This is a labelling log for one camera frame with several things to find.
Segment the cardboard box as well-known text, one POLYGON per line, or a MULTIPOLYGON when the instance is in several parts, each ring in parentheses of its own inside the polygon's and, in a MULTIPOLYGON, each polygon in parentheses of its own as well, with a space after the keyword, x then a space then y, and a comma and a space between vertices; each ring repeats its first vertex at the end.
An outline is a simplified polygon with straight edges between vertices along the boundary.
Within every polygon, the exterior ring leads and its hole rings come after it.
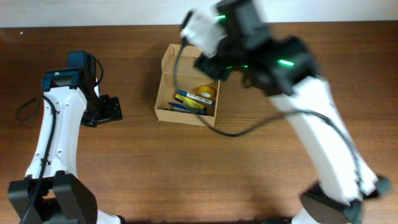
MULTIPOLYGON (((194 114, 168 110, 171 108, 169 103, 178 103, 182 105, 181 102, 174 99, 177 91, 175 90, 173 78, 174 65, 180 49, 180 45, 170 44, 161 60, 162 75, 155 103, 156 117, 159 121, 203 126, 204 124, 194 114)), ((178 87, 183 91, 198 96, 201 96, 198 93, 198 89, 202 85, 211 86, 216 89, 216 96, 214 98, 210 98, 215 102, 215 105, 203 103, 203 105, 206 106, 207 115, 202 116, 205 121, 207 121, 211 126, 214 126, 218 107, 218 88, 220 87, 220 83, 212 80, 194 68, 194 62, 200 54, 201 50, 198 47, 188 46, 184 48, 178 65, 178 87)))

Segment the yellow tape roll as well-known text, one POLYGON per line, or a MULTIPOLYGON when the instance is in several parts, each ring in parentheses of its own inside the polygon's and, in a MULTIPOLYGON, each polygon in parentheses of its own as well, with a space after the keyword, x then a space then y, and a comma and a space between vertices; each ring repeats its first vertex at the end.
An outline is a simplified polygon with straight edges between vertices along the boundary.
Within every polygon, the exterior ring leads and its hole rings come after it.
POLYGON ((216 96, 216 89, 211 86, 202 85, 199 87, 198 93, 205 98, 214 98, 216 96))

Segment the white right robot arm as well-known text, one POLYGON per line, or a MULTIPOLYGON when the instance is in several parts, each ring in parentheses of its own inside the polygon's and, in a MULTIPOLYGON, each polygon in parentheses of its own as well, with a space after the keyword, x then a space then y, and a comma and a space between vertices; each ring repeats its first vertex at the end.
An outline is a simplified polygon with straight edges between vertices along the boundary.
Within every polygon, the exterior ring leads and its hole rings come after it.
POLYGON ((328 80, 305 43, 275 39, 252 1, 220 1, 218 15, 191 11, 181 35, 201 48, 197 69, 214 80, 233 71, 262 90, 295 130, 319 173, 293 223, 361 223, 363 201, 391 181, 364 162, 336 108, 328 80))

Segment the blue pen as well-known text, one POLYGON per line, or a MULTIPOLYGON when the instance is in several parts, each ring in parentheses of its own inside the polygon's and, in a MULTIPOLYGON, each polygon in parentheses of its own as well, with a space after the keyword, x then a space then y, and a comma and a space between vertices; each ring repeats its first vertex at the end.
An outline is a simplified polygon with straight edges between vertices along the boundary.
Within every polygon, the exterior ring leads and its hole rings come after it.
POLYGON ((189 110, 198 110, 198 109, 190 108, 190 107, 187 107, 187 106, 178 104, 178 103, 169 103, 169 105, 170 105, 171 107, 184 108, 184 109, 189 109, 189 110))

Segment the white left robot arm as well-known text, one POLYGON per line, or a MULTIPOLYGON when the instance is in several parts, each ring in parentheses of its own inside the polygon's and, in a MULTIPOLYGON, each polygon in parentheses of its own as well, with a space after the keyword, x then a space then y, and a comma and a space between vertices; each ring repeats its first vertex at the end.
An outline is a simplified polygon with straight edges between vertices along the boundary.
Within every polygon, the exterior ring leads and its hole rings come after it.
POLYGON ((66 68, 49 70, 42 82, 44 107, 34 157, 7 195, 21 223, 125 223, 98 208, 95 195, 78 179, 76 152, 81 126, 123 118, 117 97, 100 95, 100 61, 86 51, 69 52, 66 68))

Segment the white whiteboard marker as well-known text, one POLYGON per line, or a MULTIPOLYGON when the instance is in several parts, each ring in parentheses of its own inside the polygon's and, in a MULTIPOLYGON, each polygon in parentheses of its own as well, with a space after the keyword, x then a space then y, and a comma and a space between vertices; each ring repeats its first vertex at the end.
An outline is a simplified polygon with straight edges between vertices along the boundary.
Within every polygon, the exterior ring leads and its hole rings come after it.
POLYGON ((213 100, 209 100, 207 98, 204 98, 204 97, 201 97, 201 96, 198 96, 198 95, 194 95, 192 93, 189 93, 189 92, 186 92, 186 91, 183 91, 183 90, 177 90, 177 93, 179 95, 186 96, 187 98, 190 98, 190 99, 193 99, 193 100, 197 100, 199 102, 206 103, 208 105, 215 105, 215 102, 213 100))

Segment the black white sharpie marker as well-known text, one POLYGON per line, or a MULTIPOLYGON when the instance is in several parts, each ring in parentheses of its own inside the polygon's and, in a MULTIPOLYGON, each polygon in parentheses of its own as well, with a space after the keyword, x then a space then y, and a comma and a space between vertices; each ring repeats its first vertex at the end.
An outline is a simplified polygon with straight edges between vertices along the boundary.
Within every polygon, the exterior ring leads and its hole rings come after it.
POLYGON ((204 111, 200 110, 189 110, 189 109, 184 109, 184 108, 177 108, 177 107, 171 107, 168 109, 169 111, 176 111, 176 112, 181 112, 181 113, 190 113, 190 114, 200 114, 200 115, 206 115, 204 111))

